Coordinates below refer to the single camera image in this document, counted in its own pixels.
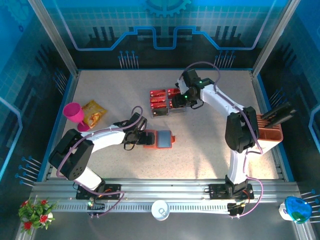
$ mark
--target red flower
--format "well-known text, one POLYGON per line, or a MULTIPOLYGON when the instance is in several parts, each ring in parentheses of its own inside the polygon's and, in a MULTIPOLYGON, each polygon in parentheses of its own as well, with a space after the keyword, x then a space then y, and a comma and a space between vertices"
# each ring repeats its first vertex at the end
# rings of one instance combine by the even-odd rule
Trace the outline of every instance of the red flower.
POLYGON ((46 221, 48 221, 48 215, 41 215, 40 223, 44 224, 46 221))
POLYGON ((22 208, 22 207, 24 207, 25 205, 27 205, 27 204, 28 204, 28 202, 29 202, 29 200, 24 201, 24 202, 21 204, 20 208, 22 208))
POLYGON ((32 226, 32 222, 30 222, 30 221, 27 221, 23 224, 23 227, 25 230, 31 229, 31 226, 32 226))

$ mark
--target pink cup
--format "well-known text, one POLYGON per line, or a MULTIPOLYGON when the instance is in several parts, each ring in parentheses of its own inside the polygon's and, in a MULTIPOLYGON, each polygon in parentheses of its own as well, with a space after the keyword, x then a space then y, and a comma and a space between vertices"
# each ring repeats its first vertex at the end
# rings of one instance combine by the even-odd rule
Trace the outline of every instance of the pink cup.
POLYGON ((63 115, 73 123, 79 123, 77 128, 81 132, 88 131, 90 127, 83 122, 85 113, 77 102, 70 102, 63 108, 63 115))

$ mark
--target white table surface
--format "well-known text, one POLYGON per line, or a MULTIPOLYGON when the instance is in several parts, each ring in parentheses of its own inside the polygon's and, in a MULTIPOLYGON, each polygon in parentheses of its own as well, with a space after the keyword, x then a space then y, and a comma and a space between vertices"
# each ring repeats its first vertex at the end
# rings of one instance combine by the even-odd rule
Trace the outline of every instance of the white table surface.
MULTIPOLYGON (((201 78, 217 77, 212 70, 198 70, 201 78)), ((176 142, 171 149, 146 149, 123 145, 103 148, 91 155, 88 167, 102 178, 224 179, 230 166, 230 149, 225 142, 226 120, 205 104, 185 115, 152 118, 149 91, 174 88, 181 70, 84 70, 81 72, 73 102, 85 105, 95 100, 107 110, 92 130, 130 118, 134 106, 144 109, 148 129, 171 130, 176 142)), ((248 71, 221 71, 219 88, 239 104, 255 108, 258 103, 248 71)), ((66 122, 64 132, 76 128, 66 122)), ((248 175, 277 179, 271 152, 249 156, 248 175)))

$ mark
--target orange pen holder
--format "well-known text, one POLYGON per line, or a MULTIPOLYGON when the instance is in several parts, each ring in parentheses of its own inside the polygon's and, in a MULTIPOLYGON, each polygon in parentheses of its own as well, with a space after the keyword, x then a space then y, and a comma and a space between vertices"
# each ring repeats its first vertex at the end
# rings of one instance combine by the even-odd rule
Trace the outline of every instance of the orange pen holder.
MULTIPOLYGON (((282 133, 281 125, 275 125, 272 128, 265 128, 265 126, 269 123, 268 120, 261 119, 262 114, 257 114, 256 119, 258 122, 258 128, 259 128, 259 139, 258 143, 260 144, 263 153, 266 153, 273 147, 277 146, 279 143, 282 142, 284 139, 284 135, 282 133)), ((257 145, 254 145, 254 147, 250 151, 257 151, 259 152, 259 149, 257 145)))

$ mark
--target yellow chip bag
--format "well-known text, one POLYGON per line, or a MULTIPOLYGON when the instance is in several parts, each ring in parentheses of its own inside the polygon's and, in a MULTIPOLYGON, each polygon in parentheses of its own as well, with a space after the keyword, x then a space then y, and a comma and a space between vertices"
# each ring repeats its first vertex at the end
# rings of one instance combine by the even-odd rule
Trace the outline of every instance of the yellow chip bag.
POLYGON ((100 118, 107 112, 102 106, 96 101, 91 100, 82 107, 84 111, 84 123, 87 124, 91 129, 98 123, 100 118))

